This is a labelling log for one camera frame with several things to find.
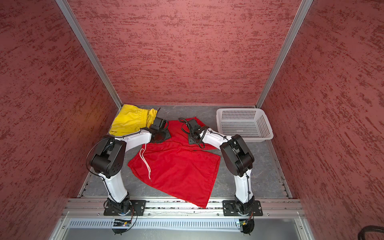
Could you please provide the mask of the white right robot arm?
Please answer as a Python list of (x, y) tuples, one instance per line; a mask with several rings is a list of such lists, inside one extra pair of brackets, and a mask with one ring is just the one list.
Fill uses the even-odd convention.
[(255, 197), (251, 188), (251, 172), (255, 158), (240, 135), (225, 136), (206, 126), (185, 132), (190, 144), (211, 145), (219, 149), (227, 169), (235, 179), (235, 208), (242, 215), (251, 214)]

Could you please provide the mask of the red shorts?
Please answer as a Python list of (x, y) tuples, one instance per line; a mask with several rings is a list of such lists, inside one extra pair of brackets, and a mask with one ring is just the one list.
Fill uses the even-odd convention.
[(214, 147), (191, 145), (181, 122), (170, 121), (171, 138), (142, 146), (128, 167), (143, 183), (178, 199), (206, 208), (218, 175), (221, 156)]

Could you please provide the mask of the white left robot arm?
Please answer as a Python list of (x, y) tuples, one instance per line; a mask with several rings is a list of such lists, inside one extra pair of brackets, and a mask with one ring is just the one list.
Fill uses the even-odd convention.
[(167, 128), (144, 128), (125, 136), (104, 136), (94, 145), (87, 155), (86, 167), (93, 168), (89, 172), (100, 177), (107, 189), (105, 216), (134, 215), (135, 208), (121, 176), (126, 151), (149, 143), (162, 143), (170, 138)]

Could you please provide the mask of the yellow shorts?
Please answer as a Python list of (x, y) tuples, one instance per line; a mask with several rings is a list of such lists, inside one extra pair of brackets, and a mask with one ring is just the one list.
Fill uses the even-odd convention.
[(147, 110), (133, 105), (123, 105), (111, 125), (109, 134), (121, 137), (149, 128), (154, 123), (157, 113), (155, 109)]

